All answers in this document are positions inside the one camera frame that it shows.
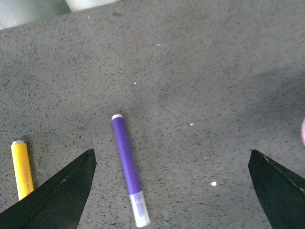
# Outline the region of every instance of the pink object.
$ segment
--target pink object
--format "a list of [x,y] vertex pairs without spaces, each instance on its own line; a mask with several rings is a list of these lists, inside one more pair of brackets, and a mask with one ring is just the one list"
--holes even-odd
[[305,145],[305,118],[301,126],[301,136],[302,136],[303,144]]

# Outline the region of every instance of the gray speckled floor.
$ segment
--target gray speckled floor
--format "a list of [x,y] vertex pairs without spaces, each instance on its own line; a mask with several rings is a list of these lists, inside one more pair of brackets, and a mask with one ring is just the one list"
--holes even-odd
[[129,0],[0,31],[0,210],[18,201],[10,143],[21,138],[35,187],[94,148],[79,229],[135,228],[120,112],[147,228],[270,229],[249,148],[305,177],[304,15],[301,1]]

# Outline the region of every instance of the purple marker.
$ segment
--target purple marker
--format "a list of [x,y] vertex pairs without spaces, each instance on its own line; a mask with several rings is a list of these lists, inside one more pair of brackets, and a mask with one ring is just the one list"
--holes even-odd
[[121,114],[115,114],[112,116],[112,125],[126,178],[130,201],[132,203],[135,223],[139,228],[145,227],[150,223],[150,220],[137,168],[132,156],[125,119]]

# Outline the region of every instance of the clear marker cap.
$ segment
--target clear marker cap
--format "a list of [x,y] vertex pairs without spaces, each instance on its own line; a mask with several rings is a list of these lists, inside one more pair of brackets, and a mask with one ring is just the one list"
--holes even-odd
[[135,224],[138,228],[145,227],[150,224],[143,192],[138,192],[135,194],[129,195],[130,201],[132,203],[132,210],[135,219]]

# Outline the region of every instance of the yellow marker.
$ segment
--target yellow marker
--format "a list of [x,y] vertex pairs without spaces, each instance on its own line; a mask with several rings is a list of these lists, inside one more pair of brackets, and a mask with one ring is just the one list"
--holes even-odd
[[15,141],[11,144],[11,152],[18,198],[21,200],[34,190],[27,145],[21,140]]

